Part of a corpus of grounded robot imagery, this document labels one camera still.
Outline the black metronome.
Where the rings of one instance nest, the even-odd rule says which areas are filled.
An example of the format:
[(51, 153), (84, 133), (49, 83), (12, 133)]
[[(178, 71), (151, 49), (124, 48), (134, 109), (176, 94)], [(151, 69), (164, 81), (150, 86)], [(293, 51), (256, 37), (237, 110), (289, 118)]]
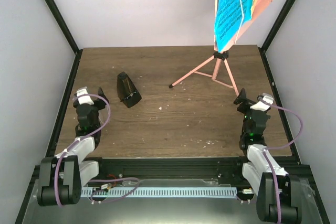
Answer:
[(127, 108), (135, 106), (142, 99), (138, 89), (125, 72), (121, 72), (117, 76), (117, 93), (120, 102)]

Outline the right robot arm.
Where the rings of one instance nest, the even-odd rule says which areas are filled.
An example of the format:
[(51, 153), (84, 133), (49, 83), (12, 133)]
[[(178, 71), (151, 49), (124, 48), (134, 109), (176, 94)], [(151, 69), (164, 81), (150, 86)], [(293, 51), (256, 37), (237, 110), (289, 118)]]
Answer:
[(244, 115), (239, 147), (248, 161), (233, 170), (238, 183), (249, 182), (257, 196), (256, 210), (260, 221), (273, 223), (301, 223), (301, 183), (290, 175), (270, 154), (264, 131), (270, 119), (268, 111), (274, 98), (262, 93), (254, 102), (241, 89), (234, 104)]

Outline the pink music stand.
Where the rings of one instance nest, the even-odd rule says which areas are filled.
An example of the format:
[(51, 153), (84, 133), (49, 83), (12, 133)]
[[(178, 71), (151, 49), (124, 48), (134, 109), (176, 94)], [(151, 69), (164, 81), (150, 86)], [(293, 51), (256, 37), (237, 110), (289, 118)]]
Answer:
[(207, 60), (169, 85), (182, 83), (192, 74), (233, 89), (239, 94), (228, 64), (228, 51), (273, 0), (215, 0), (214, 53)]

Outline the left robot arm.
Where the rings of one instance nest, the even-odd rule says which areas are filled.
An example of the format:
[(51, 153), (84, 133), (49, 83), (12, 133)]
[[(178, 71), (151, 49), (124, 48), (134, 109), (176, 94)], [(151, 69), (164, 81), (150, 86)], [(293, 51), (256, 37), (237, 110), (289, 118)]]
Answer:
[(76, 91), (73, 107), (78, 121), (74, 141), (59, 154), (41, 161), (37, 191), (40, 206), (76, 204), (89, 180), (102, 184), (107, 178), (107, 170), (96, 161), (87, 161), (86, 157), (100, 143), (106, 122), (101, 122), (99, 112), (105, 109), (111, 113), (109, 100), (102, 88), (97, 94), (90, 94), (83, 87)]

